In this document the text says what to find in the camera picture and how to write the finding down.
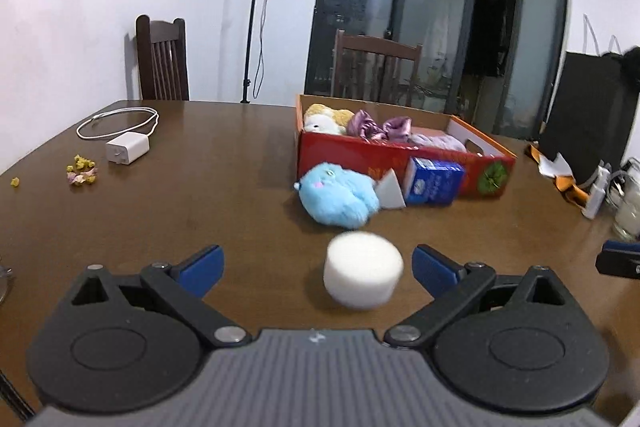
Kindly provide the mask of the white spray bottle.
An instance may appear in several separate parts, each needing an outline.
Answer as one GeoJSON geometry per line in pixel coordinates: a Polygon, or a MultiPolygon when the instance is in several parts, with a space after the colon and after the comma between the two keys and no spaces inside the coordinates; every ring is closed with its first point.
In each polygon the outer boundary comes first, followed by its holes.
{"type": "Polygon", "coordinates": [[[586,205],[582,210],[582,215],[586,219],[593,220],[597,216],[602,202],[605,199],[606,191],[608,191],[608,182],[610,182],[611,174],[610,164],[601,162],[597,167],[597,171],[590,185],[586,205]]]}

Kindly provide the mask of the glass jar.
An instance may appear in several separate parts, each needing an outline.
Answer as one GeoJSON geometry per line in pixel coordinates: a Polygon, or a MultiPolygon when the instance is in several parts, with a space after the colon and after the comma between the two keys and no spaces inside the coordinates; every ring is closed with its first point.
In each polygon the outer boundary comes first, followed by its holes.
{"type": "Polygon", "coordinates": [[[624,196],[614,218],[615,233],[628,242],[639,238],[640,230],[640,193],[639,193],[639,161],[630,158],[630,165],[625,174],[624,196]]]}

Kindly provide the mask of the red orange cardboard box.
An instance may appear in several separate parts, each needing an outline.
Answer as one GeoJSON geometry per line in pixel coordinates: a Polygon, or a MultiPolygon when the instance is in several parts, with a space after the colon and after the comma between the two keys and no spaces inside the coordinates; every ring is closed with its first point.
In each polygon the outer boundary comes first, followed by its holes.
{"type": "Polygon", "coordinates": [[[516,155],[508,148],[454,115],[308,94],[296,96],[295,110],[298,131],[297,176],[303,176],[322,162],[330,162],[375,180],[382,179],[388,170],[393,169],[397,178],[402,179],[410,158],[427,158],[455,162],[464,168],[465,177],[459,191],[461,197],[499,197],[506,189],[516,161],[516,155]],[[456,152],[386,140],[371,141],[353,136],[306,132],[304,114],[314,104],[349,109],[354,113],[363,109],[377,124],[394,117],[408,117],[420,131],[448,134],[472,147],[464,152],[456,152]]]}

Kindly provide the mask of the dark wooden chair left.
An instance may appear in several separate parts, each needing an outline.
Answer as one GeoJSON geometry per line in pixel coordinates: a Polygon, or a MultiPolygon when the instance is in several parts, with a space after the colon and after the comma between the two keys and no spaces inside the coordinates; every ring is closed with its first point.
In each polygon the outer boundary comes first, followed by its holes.
{"type": "Polygon", "coordinates": [[[186,22],[136,19],[140,88],[143,100],[189,101],[186,22]]]}

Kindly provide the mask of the yellow white plush toy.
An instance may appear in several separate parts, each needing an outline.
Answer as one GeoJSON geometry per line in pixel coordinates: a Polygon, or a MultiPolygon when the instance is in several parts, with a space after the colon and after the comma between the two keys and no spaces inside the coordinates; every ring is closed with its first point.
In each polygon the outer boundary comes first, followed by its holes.
{"type": "Polygon", "coordinates": [[[333,109],[323,104],[312,104],[303,117],[305,132],[345,135],[347,125],[354,117],[349,109],[333,109]]]}

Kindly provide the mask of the white foam cylinder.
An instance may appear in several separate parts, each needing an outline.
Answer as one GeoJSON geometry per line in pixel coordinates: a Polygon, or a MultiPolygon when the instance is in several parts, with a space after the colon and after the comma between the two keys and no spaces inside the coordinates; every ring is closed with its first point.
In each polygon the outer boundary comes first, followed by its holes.
{"type": "Polygon", "coordinates": [[[404,272],[400,251],[369,232],[337,235],[326,247],[323,285],[341,305],[371,310],[386,305],[404,272]]]}

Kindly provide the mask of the lilac fluffy plush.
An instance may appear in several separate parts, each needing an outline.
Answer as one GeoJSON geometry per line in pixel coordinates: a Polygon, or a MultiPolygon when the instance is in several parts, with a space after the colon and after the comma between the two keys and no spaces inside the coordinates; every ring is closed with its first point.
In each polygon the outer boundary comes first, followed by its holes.
{"type": "Polygon", "coordinates": [[[439,150],[452,150],[453,152],[466,152],[465,145],[449,134],[430,135],[424,133],[411,133],[408,142],[417,147],[438,148],[439,150]]]}

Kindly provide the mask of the white charger adapter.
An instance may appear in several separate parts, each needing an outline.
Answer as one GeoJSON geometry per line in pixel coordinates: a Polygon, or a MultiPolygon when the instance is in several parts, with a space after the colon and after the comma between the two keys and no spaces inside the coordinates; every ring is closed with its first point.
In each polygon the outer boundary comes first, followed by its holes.
{"type": "Polygon", "coordinates": [[[123,133],[105,143],[106,159],[117,165],[131,165],[149,150],[149,137],[134,131],[123,133]]]}

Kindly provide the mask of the blue plush toy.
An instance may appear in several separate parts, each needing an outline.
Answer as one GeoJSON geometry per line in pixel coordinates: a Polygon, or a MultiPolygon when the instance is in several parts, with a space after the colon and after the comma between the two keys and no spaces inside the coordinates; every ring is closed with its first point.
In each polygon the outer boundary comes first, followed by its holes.
{"type": "Polygon", "coordinates": [[[294,188],[308,215],[328,227],[358,230],[381,209],[370,176],[328,162],[311,168],[294,188]]]}

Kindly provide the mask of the wooden chair pink cushion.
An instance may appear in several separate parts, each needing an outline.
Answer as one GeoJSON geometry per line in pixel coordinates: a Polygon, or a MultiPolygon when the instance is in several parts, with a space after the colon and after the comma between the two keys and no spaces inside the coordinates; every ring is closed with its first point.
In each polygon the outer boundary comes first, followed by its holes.
{"type": "Polygon", "coordinates": [[[418,87],[423,46],[394,40],[335,34],[333,98],[411,107],[418,87]]]}

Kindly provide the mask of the purple satin scrunchie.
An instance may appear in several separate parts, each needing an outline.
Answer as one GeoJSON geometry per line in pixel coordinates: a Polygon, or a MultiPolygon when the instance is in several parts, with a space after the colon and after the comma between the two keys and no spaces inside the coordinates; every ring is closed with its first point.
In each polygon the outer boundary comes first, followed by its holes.
{"type": "Polygon", "coordinates": [[[378,124],[368,112],[360,109],[349,119],[346,132],[349,136],[363,140],[405,143],[411,134],[411,119],[404,116],[393,117],[378,124]]]}

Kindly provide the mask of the yellow pink candy wrappers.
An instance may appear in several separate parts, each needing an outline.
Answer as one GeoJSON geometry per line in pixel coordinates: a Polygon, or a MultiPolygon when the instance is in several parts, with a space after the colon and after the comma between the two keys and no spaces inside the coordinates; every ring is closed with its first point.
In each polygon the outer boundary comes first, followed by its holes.
{"type": "Polygon", "coordinates": [[[73,164],[66,166],[66,181],[71,187],[80,187],[96,183],[98,166],[90,158],[75,155],[73,164]]]}

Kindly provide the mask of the white foam wedge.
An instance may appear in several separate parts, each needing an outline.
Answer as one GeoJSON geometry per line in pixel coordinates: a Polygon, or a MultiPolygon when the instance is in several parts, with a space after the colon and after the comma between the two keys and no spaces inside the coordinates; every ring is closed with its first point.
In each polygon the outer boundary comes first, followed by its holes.
{"type": "Polygon", "coordinates": [[[381,209],[395,210],[406,207],[400,183],[393,169],[388,170],[384,174],[383,178],[375,185],[374,191],[376,196],[378,196],[381,209]]]}

